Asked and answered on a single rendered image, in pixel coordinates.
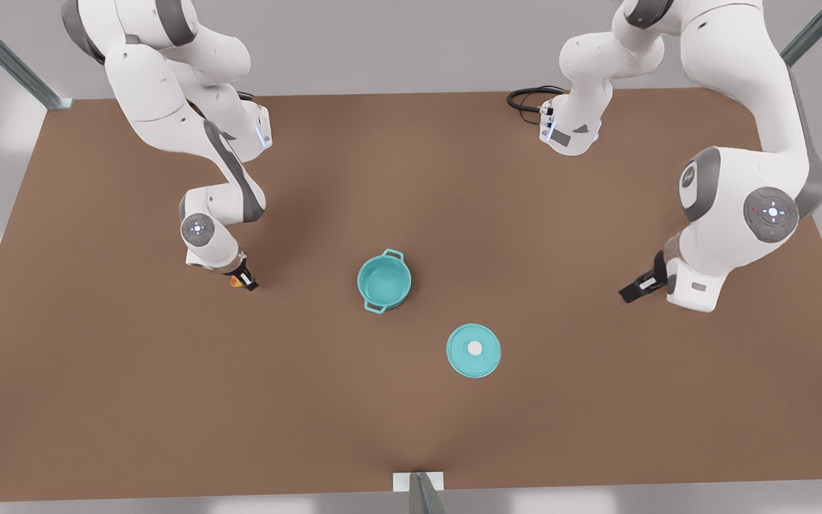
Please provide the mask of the teal pot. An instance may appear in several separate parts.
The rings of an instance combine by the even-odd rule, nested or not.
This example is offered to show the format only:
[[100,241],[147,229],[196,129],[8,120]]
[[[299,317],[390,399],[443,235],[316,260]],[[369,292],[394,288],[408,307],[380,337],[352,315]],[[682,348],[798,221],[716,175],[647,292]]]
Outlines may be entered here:
[[363,308],[370,313],[384,313],[407,299],[412,276],[405,255],[393,248],[366,261],[357,273],[357,288]]

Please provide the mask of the teal pot lid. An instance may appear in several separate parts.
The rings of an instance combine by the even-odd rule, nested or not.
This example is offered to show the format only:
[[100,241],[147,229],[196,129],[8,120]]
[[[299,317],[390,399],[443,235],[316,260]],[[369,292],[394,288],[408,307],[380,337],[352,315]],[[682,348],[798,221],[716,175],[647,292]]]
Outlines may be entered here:
[[466,378],[484,378],[499,367],[502,347],[498,336],[480,324],[458,326],[447,339],[450,367]]

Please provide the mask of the silver frame post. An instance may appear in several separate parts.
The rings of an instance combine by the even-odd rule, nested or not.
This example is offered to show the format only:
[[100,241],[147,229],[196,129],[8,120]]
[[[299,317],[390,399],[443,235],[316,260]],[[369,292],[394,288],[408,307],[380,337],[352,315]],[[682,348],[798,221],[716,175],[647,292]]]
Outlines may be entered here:
[[407,514],[447,514],[440,497],[444,489],[442,471],[392,474],[392,491],[407,493]]
[[806,23],[781,51],[783,61],[793,67],[809,49],[822,39],[822,9]]
[[49,110],[68,110],[73,106],[72,98],[63,98],[33,72],[23,59],[19,58],[3,40],[0,39],[0,67],[20,86],[29,92],[43,107]]

